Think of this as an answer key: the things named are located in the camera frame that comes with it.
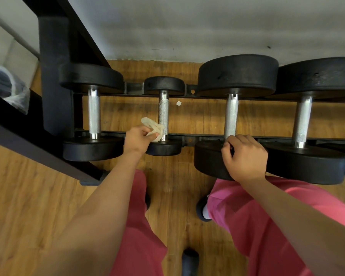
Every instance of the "forearm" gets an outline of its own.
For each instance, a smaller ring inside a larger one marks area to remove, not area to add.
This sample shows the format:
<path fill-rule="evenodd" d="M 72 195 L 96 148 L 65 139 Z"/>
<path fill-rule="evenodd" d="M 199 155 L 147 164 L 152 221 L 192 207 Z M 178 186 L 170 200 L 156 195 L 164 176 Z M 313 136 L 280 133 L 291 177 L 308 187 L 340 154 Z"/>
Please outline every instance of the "forearm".
<path fill-rule="evenodd" d="M 242 183 L 315 275 L 345 275 L 345 226 L 265 179 Z"/>
<path fill-rule="evenodd" d="M 72 271 L 76 271 L 74 266 L 80 263 L 82 269 L 74 275 L 102 276 L 110 272 L 125 230 L 132 182 L 139 159 L 140 155 L 136 153 L 123 154 L 119 158 L 110 174 L 54 243 L 47 263 L 59 263 L 59 256 L 63 255 L 62 258 L 66 258 L 61 262 L 64 267 L 49 266 L 47 271 L 40 267 L 38 272 L 41 275 L 73 275 Z"/>

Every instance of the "gray wall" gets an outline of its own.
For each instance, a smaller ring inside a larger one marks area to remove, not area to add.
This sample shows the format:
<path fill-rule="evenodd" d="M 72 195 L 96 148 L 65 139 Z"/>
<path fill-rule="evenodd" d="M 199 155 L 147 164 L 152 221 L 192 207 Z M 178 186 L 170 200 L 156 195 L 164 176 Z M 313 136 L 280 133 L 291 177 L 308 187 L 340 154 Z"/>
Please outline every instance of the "gray wall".
<path fill-rule="evenodd" d="M 205 62 L 255 53 L 288 64 L 345 56 L 345 0 L 69 2 L 107 59 Z M 37 19 L 21 3 L 0 0 L 0 19 L 38 51 Z"/>

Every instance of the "pink pants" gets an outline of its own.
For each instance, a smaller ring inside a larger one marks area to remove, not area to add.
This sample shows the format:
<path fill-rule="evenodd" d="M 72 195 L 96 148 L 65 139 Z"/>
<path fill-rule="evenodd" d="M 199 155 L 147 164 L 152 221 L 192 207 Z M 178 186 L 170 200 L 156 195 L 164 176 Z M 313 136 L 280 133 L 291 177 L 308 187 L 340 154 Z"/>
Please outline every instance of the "pink pants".
<path fill-rule="evenodd" d="M 345 225 L 345 204 L 327 191 L 302 181 L 271 176 L 267 180 Z M 145 193 L 146 177 L 137 170 L 127 226 L 111 276 L 163 275 L 161 262 L 167 248 L 145 218 Z M 237 182 L 217 179 L 208 210 L 210 217 L 231 233 L 238 250 L 249 257 L 249 276 L 312 275 L 276 224 Z"/>

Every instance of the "person's left arm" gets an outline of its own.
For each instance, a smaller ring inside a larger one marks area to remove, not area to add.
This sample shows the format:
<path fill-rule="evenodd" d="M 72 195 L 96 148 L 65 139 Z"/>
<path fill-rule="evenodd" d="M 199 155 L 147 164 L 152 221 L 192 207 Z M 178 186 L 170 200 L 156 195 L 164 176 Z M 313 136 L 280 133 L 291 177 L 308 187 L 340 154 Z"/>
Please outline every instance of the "person's left arm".
<path fill-rule="evenodd" d="M 126 133 L 118 163 L 79 209 L 33 276 L 104 276 L 111 272 L 127 221 L 134 173 L 156 134 Z"/>

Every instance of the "hand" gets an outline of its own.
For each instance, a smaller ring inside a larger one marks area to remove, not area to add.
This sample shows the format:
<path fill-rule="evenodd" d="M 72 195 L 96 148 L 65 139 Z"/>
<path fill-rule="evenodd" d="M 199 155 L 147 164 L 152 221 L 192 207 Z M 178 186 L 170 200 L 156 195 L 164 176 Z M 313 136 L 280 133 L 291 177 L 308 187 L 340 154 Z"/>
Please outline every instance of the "hand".
<path fill-rule="evenodd" d="M 143 125 L 132 127 L 127 131 L 124 140 L 124 154 L 136 152 L 142 156 L 146 153 L 148 145 L 158 136 L 157 133 L 146 136 L 150 131 L 150 128 Z"/>
<path fill-rule="evenodd" d="M 230 144 L 234 147 L 231 156 Z M 267 151 L 250 135 L 229 136 L 221 149 L 225 167 L 230 176 L 239 183 L 264 179 Z"/>

